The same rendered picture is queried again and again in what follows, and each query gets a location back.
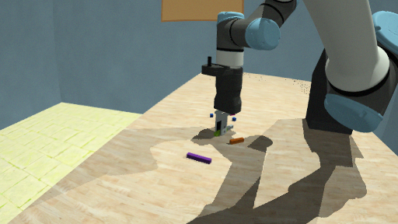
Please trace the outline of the purple rod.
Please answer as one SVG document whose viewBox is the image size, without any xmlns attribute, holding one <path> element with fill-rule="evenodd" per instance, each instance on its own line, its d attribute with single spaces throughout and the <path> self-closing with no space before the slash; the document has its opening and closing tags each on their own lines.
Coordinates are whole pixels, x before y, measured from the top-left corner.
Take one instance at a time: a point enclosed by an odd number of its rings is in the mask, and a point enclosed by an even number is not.
<svg viewBox="0 0 398 224">
<path fill-rule="evenodd" d="M 193 154 L 191 152 L 187 153 L 187 158 L 189 159 L 194 159 L 203 163 L 210 164 L 211 163 L 211 158 L 204 157 L 204 156 L 199 156 L 197 154 Z"/>
</svg>

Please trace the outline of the orange rod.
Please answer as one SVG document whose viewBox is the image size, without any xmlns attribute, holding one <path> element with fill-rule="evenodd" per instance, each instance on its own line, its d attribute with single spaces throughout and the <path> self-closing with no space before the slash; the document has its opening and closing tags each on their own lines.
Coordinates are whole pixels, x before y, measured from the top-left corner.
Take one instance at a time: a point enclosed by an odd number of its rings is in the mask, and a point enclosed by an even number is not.
<svg viewBox="0 0 398 224">
<path fill-rule="evenodd" d="M 240 143 L 240 142 L 244 142 L 244 138 L 234 138 L 234 139 L 230 139 L 229 143 L 232 144 L 236 144 L 236 143 Z"/>
</svg>

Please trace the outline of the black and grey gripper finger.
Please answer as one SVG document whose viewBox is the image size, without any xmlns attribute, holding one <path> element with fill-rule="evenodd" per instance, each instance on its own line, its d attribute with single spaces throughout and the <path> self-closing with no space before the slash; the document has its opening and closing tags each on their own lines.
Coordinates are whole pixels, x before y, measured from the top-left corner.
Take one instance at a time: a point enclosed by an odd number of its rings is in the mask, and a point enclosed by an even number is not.
<svg viewBox="0 0 398 224">
<path fill-rule="evenodd" d="M 227 121 L 228 121 L 228 116 L 231 114 L 228 113 L 222 113 L 222 122 L 220 126 L 220 135 L 226 134 L 227 131 Z"/>
<path fill-rule="evenodd" d="M 222 122 L 222 113 L 223 111 L 216 110 L 215 111 L 215 132 L 220 130 L 221 122 Z"/>
</svg>

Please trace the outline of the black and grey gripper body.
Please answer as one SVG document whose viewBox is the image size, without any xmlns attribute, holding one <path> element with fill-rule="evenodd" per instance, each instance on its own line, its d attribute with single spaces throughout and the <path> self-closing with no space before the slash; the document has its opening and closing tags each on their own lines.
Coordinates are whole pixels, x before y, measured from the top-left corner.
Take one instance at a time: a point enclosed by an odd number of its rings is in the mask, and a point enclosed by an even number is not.
<svg viewBox="0 0 398 224">
<path fill-rule="evenodd" d="M 208 57 L 208 63 L 201 66 L 201 74 L 215 76 L 214 108 L 237 114 L 242 107 L 243 52 L 228 52 L 232 51 L 216 50 L 216 64 L 212 64 L 211 57 Z"/>
</svg>

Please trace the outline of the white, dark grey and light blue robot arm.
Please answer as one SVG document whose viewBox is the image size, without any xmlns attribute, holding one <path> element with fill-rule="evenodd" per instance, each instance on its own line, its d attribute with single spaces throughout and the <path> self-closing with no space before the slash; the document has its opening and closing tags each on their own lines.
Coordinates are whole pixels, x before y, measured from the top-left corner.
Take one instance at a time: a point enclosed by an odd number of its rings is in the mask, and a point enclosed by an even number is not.
<svg viewBox="0 0 398 224">
<path fill-rule="evenodd" d="M 398 14 L 372 15 L 368 0 L 303 2 L 328 56 L 326 111 L 347 128 L 373 132 L 398 83 Z M 298 4 L 299 0 L 264 0 L 247 19 L 239 12 L 220 12 L 216 50 L 275 49 L 280 27 Z"/>
</svg>

